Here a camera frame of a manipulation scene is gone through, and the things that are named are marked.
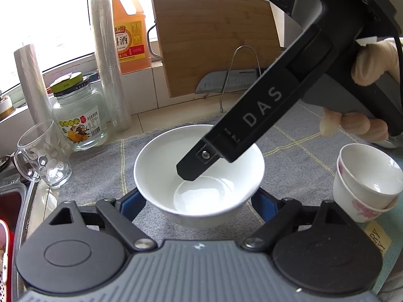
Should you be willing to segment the gloved right hand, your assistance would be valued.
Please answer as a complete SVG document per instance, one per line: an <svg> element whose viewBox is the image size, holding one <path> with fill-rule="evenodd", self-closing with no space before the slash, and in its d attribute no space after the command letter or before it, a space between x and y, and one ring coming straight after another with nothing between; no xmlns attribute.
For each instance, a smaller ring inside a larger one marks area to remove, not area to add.
<svg viewBox="0 0 403 302"><path fill-rule="evenodd" d="M385 39L364 46L352 66L351 77L354 83L367 87L386 72L399 82L399 67L402 65L398 57L400 52L402 52L402 40ZM321 135L326 138L332 137L339 128L368 142L378 143L389 138L387 123L381 119L370 119L357 112L342 114L324 109L319 127Z"/></svg>

